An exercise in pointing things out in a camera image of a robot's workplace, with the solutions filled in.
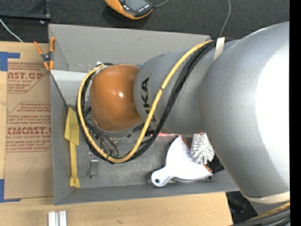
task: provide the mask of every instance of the blue tape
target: blue tape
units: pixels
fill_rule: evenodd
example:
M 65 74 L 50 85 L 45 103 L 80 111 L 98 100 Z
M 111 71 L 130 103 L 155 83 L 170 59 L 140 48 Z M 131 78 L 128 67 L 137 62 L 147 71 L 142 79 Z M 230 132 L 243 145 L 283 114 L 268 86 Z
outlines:
M 4 200 L 4 179 L 0 179 L 0 203 L 2 202 L 17 202 L 20 201 L 21 199 L 9 199 L 9 200 Z
M 0 71 L 8 70 L 8 58 L 20 58 L 20 53 L 0 52 Z

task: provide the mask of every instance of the white scoop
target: white scoop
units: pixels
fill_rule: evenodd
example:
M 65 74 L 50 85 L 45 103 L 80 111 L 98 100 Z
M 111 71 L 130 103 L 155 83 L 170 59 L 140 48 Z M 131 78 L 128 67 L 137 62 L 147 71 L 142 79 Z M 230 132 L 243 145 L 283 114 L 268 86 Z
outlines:
M 151 181 L 156 186 L 165 186 L 172 178 L 177 181 L 196 181 L 211 176 L 212 173 L 203 164 L 193 161 L 190 149 L 178 136 L 170 145 L 166 157 L 166 166 L 152 173 Z

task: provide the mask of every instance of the yellow plastic tool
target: yellow plastic tool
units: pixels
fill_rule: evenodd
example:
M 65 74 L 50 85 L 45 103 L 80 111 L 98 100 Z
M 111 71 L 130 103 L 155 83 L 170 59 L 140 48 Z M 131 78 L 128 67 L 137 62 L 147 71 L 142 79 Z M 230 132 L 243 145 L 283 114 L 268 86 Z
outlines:
M 79 188 L 79 178 L 77 176 L 77 162 L 76 162 L 76 145 L 79 144 L 79 124 L 77 122 L 76 113 L 69 107 L 66 127 L 65 139 L 69 141 L 70 145 L 70 161 L 71 161 L 71 177 L 70 186 Z

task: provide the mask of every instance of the yellow cable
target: yellow cable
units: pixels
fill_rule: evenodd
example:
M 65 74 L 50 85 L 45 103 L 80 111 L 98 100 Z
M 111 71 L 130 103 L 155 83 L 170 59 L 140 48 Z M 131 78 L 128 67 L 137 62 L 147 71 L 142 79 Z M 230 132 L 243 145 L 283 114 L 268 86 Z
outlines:
M 84 117 L 83 117 L 83 114 L 82 114 L 82 110 L 81 110 L 81 92 L 83 90 L 83 87 L 84 87 L 84 84 L 85 82 L 87 81 L 87 79 L 90 77 L 91 74 L 93 74 L 95 71 L 97 71 L 98 69 L 100 69 L 101 67 L 103 67 L 103 65 L 100 65 L 98 67 L 95 67 L 93 70 L 91 70 L 86 76 L 85 78 L 83 79 L 83 81 L 81 82 L 80 86 L 79 86 L 79 92 L 78 92 L 78 99 L 77 99 L 77 110 L 78 110 L 78 114 L 79 114 L 79 120 L 80 120 L 80 123 L 82 125 L 82 128 L 83 128 L 83 131 L 84 133 L 86 134 L 89 142 L 91 143 L 91 145 L 94 147 L 94 149 L 102 156 L 104 157 L 105 159 L 107 159 L 108 161 L 110 162 L 113 162 L 113 163 L 123 163 L 123 162 L 126 162 L 128 159 L 130 159 L 134 153 L 137 151 L 137 149 L 139 148 L 139 145 L 140 143 L 142 142 L 144 136 L 145 136 L 145 133 L 147 131 L 147 128 L 149 127 L 150 123 L 151 123 L 151 119 L 155 113 L 155 110 L 157 108 L 157 104 L 162 96 L 162 92 L 163 90 L 165 89 L 165 87 L 168 85 L 169 81 L 171 80 L 172 76 L 174 75 L 174 73 L 177 71 L 177 69 L 181 66 L 181 64 L 192 54 L 194 53 L 195 51 L 197 51 L 198 49 L 200 49 L 201 47 L 203 47 L 204 45 L 206 45 L 207 43 L 209 42 L 212 42 L 212 40 L 210 41 L 205 41 L 203 43 L 200 43 L 196 46 L 194 46 L 192 49 L 190 49 L 188 52 L 186 52 L 181 58 L 180 60 L 174 65 L 174 67 L 171 69 L 171 71 L 169 72 L 169 74 L 167 75 L 167 77 L 165 78 L 165 80 L 163 81 L 162 83 L 162 86 L 161 88 L 159 89 L 156 97 L 155 97 L 155 100 L 151 106 L 151 109 L 150 109 L 150 113 L 148 115 L 148 117 L 146 118 L 146 121 L 145 121 L 145 124 L 144 124 L 144 127 L 139 135 L 139 138 L 136 142 L 136 144 L 134 145 L 134 147 L 132 148 L 132 150 L 127 154 L 125 155 L 124 157 L 121 157 L 121 158 L 113 158 L 111 156 L 109 156 L 108 154 L 104 153 L 99 147 L 98 145 L 95 143 L 95 141 L 92 139 L 87 127 L 86 127 L 86 124 L 85 124 L 85 121 L 84 121 Z

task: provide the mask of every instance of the digital display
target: digital display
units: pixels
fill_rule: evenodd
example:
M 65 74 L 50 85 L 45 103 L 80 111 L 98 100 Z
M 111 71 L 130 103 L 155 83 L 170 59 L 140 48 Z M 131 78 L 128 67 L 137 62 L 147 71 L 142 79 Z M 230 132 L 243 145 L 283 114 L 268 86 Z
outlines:
M 121 2 L 125 1 L 126 5 L 133 11 L 137 11 L 146 5 L 148 5 L 144 0 L 120 0 Z

